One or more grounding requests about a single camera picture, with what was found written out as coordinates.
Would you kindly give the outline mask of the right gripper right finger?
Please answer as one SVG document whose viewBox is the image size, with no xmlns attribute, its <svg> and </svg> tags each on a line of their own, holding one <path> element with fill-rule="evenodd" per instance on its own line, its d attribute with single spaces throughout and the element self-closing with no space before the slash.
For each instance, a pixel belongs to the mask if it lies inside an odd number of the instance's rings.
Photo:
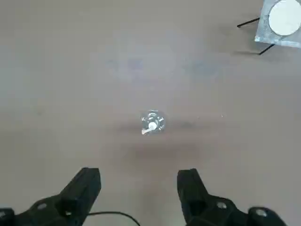
<svg viewBox="0 0 301 226">
<path fill-rule="evenodd" d="M 187 226 L 285 226 L 273 210 L 255 206 L 247 213 L 233 201 L 208 193 L 198 171 L 178 171 L 177 192 Z"/>
</svg>

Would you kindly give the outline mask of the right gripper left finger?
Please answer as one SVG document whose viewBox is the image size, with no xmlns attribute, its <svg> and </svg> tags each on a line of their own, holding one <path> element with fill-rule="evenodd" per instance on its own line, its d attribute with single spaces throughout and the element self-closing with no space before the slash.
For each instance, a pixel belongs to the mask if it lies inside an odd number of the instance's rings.
<svg viewBox="0 0 301 226">
<path fill-rule="evenodd" d="M 98 168 L 82 168 L 57 195 L 35 202 L 16 214 L 12 208 L 0 209 L 2 226 L 81 226 L 101 190 Z"/>
</svg>

